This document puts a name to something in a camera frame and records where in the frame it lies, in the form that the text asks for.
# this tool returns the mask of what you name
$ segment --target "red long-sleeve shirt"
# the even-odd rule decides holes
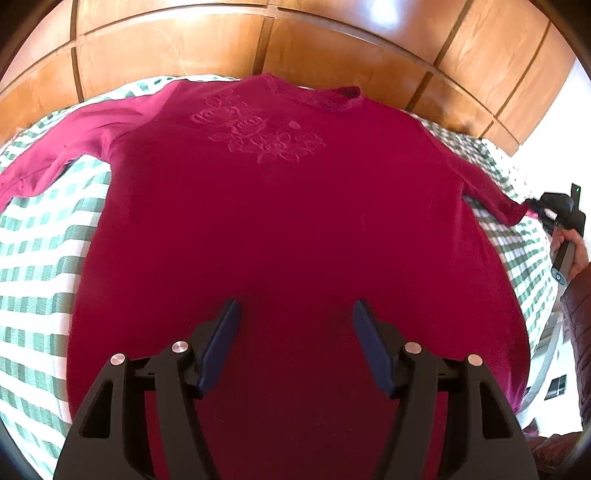
[[[507,225],[527,207],[405,113],[268,74],[182,80],[69,115],[2,173],[0,207],[84,153],[113,178],[72,318],[73,412],[113,353],[155,354],[228,297],[240,331],[199,404],[224,479],[370,477],[395,407],[355,337],[361,297],[436,355],[479,353],[518,407],[524,320],[462,195]]]

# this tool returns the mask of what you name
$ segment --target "brown jacket sleeve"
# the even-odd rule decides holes
[[[591,422],[591,265],[577,275],[562,296],[564,317],[573,342],[583,428]],[[540,472],[552,473],[569,455],[580,433],[552,435],[549,439],[529,437]]]

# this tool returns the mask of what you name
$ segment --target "black gripper frame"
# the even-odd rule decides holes
[[[448,393],[438,480],[538,480],[521,428],[480,357],[455,361],[408,344],[398,329],[355,303],[355,330],[377,386],[399,400],[374,480],[421,480],[438,392]]]
[[[153,479],[144,392],[154,390],[171,480],[219,479],[193,399],[216,384],[238,320],[239,304],[229,300],[216,320],[197,325],[185,351],[168,345],[152,357],[108,361],[74,419],[54,480]]]

